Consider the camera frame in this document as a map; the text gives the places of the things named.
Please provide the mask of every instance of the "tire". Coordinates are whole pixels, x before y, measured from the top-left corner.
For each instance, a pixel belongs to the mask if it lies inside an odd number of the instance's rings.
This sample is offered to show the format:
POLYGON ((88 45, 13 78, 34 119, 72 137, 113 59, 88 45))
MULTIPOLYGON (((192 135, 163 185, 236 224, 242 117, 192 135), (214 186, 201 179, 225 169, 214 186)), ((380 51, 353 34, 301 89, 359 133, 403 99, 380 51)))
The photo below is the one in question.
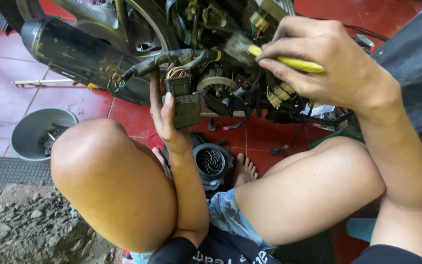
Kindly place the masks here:
MULTIPOLYGON (((179 49, 174 31, 167 24, 165 11, 151 0, 135 0, 135 2, 141 6, 150 17, 154 18, 154 22, 157 24, 167 42, 168 50, 179 49)), ((17 0, 0 0, 0 12, 8 21, 9 25, 20 34, 25 21, 19 12, 17 0)))

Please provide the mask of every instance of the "black shirt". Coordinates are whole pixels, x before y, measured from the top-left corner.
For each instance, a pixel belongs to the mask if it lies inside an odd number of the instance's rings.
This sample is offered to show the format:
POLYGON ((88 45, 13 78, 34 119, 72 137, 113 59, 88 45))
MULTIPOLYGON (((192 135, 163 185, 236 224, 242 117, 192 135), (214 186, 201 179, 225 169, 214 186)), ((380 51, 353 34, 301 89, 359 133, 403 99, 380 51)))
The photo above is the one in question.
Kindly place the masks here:
MULTIPOLYGON (((198 249, 184 237, 169 239, 156 250, 148 264, 281 264, 253 241, 231 235, 210 225, 198 249)), ((422 257, 387 245, 365 249, 352 264, 422 264, 422 257)))

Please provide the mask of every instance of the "bare foot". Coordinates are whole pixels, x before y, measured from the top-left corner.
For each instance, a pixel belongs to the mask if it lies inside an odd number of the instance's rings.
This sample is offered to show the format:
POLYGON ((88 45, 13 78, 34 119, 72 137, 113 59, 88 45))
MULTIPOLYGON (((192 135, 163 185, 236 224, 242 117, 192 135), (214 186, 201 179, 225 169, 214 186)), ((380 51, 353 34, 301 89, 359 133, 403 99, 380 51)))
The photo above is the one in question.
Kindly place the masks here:
POLYGON ((169 179, 173 180, 172 172, 170 171, 169 166, 167 166, 166 159, 164 159, 160 150, 157 147, 153 147, 152 152, 156 155, 157 159, 159 159, 160 163, 162 164, 162 167, 164 167, 164 173, 166 174, 166 176, 169 179))
POLYGON ((237 166, 235 168, 234 175, 234 187, 239 187, 245 183, 256 180, 258 173, 256 171, 256 166, 253 165, 253 162, 249 158, 240 153, 237 155, 237 166))

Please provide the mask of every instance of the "hand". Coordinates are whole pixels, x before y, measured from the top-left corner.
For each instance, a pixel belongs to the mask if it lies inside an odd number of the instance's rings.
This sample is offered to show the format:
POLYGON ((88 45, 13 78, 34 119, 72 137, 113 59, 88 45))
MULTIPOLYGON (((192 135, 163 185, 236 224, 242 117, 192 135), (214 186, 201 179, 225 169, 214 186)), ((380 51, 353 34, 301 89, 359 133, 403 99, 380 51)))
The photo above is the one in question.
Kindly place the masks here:
POLYGON ((338 21, 287 16, 262 50, 256 58, 259 65, 309 99, 367 116, 401 101, 398 82, 361 50, 338 21), (325 73, 302 74, 272 59, 278 56, 321 64, 325 73))
POLYGON ((152 72, 149 86, 151 117, 157 134, 164 141, 169 153, 184 154, 193 149, 190 132, 186 128, 177 130, 173 127, 175 100, 171 93, 166 93, 165 102, 162 104, 162 94, 166 90, 165 87, 164 79, 160 79, 159 70, 152 72))

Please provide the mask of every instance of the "fingernail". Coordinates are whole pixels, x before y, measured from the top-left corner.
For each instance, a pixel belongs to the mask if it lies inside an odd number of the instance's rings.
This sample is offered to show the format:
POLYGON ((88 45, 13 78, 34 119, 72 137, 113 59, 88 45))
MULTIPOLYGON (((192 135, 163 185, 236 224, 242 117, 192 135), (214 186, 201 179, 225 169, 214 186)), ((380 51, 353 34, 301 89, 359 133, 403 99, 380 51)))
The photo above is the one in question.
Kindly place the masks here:
POLYGON ((258 65, 260 65, 263 68, 268 68, 270 66, 270 61, 267 59, 262 59, 258 62, 258 65))
POLYGON ((166 102, 172 103, 172 93, 171 92, 166 93, 166 102))

